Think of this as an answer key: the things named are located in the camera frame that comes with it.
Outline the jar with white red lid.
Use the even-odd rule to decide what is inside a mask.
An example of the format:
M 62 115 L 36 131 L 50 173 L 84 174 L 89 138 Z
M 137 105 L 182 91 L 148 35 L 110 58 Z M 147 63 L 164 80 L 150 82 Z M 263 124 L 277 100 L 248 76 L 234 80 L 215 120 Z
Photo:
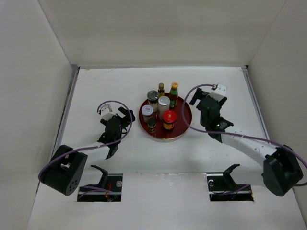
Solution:
M 144 105 L 141 108 L 141 113 L 142 113 L 144 122 L 148 123 L 149 119 L 152 118 L 153 116 L 154 109 L 151 105 Z

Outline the yellow cap chili sauce bottle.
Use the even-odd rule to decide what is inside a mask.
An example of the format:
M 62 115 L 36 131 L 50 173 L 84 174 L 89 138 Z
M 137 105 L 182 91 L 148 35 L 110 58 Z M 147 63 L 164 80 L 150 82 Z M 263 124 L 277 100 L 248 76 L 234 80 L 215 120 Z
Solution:
M 178 83 L 177 82 L 172 83 L 168 97 L 170 100 L 170 108 L 176 107 L 177 99 L 178 99 Z

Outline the small black cap pepper bottle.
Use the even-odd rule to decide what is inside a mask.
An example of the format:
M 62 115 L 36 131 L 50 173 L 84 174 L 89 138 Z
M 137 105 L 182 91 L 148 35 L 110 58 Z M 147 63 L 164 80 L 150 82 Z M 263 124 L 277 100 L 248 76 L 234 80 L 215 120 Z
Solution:
M 148 120 L 147 125 L 149 127 L 149 132 L 150 133 L 155 133 L 155 131 L 156 131 L 156 119 L 155 118 L 150 118 Z

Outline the salt grinder black cap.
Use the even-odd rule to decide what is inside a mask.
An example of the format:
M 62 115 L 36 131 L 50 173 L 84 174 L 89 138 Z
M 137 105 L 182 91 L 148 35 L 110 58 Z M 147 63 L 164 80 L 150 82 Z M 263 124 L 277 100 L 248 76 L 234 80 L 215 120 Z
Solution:
M 148 104 L 153 108 L 154 112 L 158 111 L 158 91 L 151 90 L 147 93 Z

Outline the silver lid tall canister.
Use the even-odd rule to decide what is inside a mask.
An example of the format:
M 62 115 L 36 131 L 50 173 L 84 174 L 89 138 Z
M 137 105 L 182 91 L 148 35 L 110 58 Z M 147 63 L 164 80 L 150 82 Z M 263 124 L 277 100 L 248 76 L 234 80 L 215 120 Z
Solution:
M 170 107 L 170 99 L 167 96 L 161 96 L 158 99 L 158 117 L 163 119 L 164 112 L 168 111 Z

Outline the red lid sauce jar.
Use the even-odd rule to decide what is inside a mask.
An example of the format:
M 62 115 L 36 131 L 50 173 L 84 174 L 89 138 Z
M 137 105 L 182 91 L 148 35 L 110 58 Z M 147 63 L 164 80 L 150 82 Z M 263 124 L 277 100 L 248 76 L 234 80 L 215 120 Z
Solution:
M 165 130 L 172 130 L 177 120 L 176 112 L 172 110 L 165 111 L 163 114 L 163 128 Z

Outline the small yellow label sauce bottle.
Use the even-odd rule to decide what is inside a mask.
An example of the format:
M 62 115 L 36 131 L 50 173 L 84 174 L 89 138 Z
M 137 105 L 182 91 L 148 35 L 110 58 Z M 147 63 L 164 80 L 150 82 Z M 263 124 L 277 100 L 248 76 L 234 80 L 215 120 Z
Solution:
M 165 95 L 165 89 L 164 89 L 164 84 L 161 82 L 158 85 L 158 97 L 162 97 Z

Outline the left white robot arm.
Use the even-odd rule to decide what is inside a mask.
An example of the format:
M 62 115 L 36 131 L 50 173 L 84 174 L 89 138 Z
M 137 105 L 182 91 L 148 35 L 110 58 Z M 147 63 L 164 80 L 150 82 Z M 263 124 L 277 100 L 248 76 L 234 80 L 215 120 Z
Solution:
M 50 162 L 39 173 L 39 181 L 66 196 L 71 195 L 77 187 L 83 187 L 81 180 L 86 164 L 113 157 L 135 121 L 132 110 L 121 106 L 118 111 L 124 116 L 115 113 L 108 103 L 98 107 L 100 123 L 105 126 L 98 141 L 79 149 L 59 146 Z

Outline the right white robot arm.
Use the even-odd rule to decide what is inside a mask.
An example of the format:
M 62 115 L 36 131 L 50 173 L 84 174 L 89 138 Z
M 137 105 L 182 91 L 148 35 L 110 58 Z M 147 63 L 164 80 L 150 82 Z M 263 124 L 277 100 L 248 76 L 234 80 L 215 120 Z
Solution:
M 212 92 L 203 91 L 201 85 L 189 91 L 194 94 L 189 104 L 196 105 L 201 113 L 202 132 L 257 162 L 263 168 L 264 186 L 274 195 L 284 196 L 293 187 L 305 186 L 306 183 L 300 183 L 304 177 L 300 164 L 307 163 L 289 146 L 249 136 L 221 117 L 227 87 L 222 84 L 211 84 L 210 87 Z

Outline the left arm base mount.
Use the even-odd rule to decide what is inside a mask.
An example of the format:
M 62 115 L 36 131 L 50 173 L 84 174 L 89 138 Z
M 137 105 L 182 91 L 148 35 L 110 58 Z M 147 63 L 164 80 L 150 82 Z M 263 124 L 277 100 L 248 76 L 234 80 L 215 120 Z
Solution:
M 120 202 L 123 174 L 108 173 L 107 170 L 91 165 L 81 177 L 78 202 Z

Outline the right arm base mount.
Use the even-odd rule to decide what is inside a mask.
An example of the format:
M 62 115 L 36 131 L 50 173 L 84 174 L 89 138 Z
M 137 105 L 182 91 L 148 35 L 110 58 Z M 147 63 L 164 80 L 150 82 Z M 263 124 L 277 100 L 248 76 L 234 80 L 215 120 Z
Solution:
M 250 184 L 237 184 L 231 176 L 240 164 L 233 164 L 223 172 L 206 174 L 211 202 L 254 201 Z

